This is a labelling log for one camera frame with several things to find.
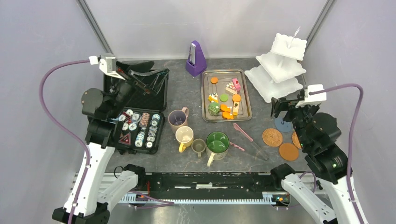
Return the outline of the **yellow rectangular cake bar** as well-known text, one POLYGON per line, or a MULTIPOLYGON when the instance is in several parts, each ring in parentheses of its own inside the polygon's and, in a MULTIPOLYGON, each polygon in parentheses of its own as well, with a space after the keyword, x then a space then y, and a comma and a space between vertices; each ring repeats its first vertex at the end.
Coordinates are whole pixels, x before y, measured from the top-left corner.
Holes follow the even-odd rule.
POLYGON ((240 106, 240 101, 234 101, 233 102, 233 115, 238 116, 239 114, 239 106, 240 106))

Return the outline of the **pink cake piece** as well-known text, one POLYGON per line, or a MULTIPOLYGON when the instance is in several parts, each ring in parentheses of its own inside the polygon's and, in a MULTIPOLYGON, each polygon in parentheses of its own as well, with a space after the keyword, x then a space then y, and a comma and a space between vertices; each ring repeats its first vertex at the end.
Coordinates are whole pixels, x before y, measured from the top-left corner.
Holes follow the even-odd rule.
POLYGON ((239 80, 237 78, 232 79, 232 82, 234 84, 235 90, 236 91, 240 91, 241 90, 241 86, 239 83, 239 80))

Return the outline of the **pink steel tongs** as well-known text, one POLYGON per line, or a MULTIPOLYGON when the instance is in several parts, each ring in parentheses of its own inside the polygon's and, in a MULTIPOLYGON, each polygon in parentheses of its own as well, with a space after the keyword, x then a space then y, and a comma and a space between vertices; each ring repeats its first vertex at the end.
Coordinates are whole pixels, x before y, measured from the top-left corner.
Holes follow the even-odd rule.
POLYGON ((247 146, 244 147, 245 152, 251 153, 257 159, 261 159, 264 161, 269 160, 269 155, 265 152, 265 150, 260 147, 254 139, 249 136, 238 124, 233 123, 233 128, 240 134, 241 138, 245 140, 247 146))

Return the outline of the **layered strawberry cake slice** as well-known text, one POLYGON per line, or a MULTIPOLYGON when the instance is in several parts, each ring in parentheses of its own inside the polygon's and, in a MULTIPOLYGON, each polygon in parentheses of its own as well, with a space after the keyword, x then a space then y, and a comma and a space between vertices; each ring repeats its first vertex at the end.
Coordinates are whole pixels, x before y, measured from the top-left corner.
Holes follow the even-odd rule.
POLYGON ((229 82, 226 87, 225 87, 225 91, 227 94, 229 95, 235 95, 238 94, 238 91, 236 90, 236 87, 234 85, 233 82, 229 82))

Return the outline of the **green swirl roll cake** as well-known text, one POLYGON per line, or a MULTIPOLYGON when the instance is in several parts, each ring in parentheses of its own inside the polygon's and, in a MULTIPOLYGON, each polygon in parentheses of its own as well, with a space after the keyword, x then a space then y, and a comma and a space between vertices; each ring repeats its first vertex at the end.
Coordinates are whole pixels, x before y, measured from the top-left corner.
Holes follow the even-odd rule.
POLYGON ((211 102, 208 106, 208 112, 211 116, 217 116, 220 111, 220 105, 218 102, 211 102))

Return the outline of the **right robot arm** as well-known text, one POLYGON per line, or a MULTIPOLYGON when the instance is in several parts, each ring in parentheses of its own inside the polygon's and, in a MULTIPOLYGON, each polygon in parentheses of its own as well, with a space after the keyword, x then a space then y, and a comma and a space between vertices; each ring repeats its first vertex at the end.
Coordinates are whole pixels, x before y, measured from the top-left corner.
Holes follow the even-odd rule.
POLYGON ((326 205, 300 180, 287 164, 271 170, 270 185, 275 190, 290 193, 318 224, 366 224, 368 221, 357 201, 352 171, 347 167, 348 157, 335 143, 341 135, 337 120, 318 112, 319 106, 298 107, 301 100, 272 98, 271 116, 286 112, 284 121, 291 122, 314 181, 319 181, 327 192, 332 207, 326 205))

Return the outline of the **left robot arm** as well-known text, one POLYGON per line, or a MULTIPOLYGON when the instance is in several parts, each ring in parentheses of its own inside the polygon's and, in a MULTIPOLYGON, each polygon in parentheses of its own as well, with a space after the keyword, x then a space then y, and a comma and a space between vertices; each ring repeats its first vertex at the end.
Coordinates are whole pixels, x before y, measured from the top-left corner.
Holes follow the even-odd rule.
POLYGON ((104 88, 90 88, 81 98, 88 118, 85 139, 79 140, 84 156, 69 198, 52 214, 64 224, 106 224, 125 194, 143 189, 145 169, 128 164, 108 188, 99 190, 113 153, 156 153, 165 123, 168 68, 154 69, 153 61, 125 64, 104 56, 91 56, 86 62, 99 66, 104 88))

